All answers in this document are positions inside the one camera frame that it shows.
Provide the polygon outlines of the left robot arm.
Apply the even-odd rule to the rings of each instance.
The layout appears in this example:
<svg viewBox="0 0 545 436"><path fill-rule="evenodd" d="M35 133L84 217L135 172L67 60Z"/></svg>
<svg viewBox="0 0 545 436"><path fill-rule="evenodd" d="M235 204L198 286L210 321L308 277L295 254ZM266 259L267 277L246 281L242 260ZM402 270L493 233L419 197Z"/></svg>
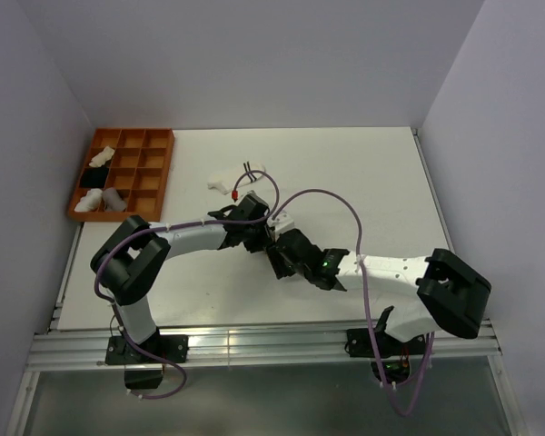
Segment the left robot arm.
<svg viewBox="0 0 545 436"><path fill-rule="evenodd" d="M139 215L127 218L93 257L90 266L99 287L110 295L124 334L126 352L137 362L149 362L160 348L159 329L147 299L165 261L200 251L217 251L244 244L260 251L267 240L268 204L248 193L238 204L209 213L197 223L151 224Z"/></svg>

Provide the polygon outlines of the white sock with black stripes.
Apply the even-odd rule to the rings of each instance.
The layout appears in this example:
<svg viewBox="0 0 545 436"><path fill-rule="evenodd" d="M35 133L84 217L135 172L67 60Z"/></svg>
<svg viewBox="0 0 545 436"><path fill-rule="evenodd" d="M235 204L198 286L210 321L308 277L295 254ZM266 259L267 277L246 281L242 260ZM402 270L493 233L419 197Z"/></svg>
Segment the white sock with black stripes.
<svg viewBox="0 0 545 436"><path fill-rule="evenodd" d="M263 176L266 168L261 163L245 161L234 167L212 173L208 177L207 188L214 189L222 194L230 193L235 186L242 187L255 183Z"/></svg>

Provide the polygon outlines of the grey sock with red cuff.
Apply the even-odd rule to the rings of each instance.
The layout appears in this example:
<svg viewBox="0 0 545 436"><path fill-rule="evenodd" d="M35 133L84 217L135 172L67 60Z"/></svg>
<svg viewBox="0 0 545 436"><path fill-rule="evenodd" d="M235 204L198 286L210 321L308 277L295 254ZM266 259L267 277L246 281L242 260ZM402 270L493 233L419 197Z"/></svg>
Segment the grey sock with red cuff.
<svg viewBox="0 0 545 436"><path fill-rule="evenodd" d="M102 192L102 200L105 212L122 213L127 208L126 201L113 187L105 189Z"/></svg>

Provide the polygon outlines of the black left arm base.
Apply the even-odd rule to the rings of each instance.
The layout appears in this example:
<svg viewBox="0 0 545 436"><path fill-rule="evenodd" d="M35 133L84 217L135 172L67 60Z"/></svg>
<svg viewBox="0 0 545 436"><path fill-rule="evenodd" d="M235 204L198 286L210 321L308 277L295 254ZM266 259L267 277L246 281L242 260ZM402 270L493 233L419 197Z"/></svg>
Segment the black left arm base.
<svg viewBox="0 0 545 436"><path fill-rule="evenodd" d="M148 352L180 364L186 361L188 345L187 335L159 335L152 339ZM124 386L131 391L147 393L157 389L164 379L164 369L130 369L130 366L157 363L157 361L136 351L121 335L112 336L109 339L104 363L107 366L124 367Z"/></svg>

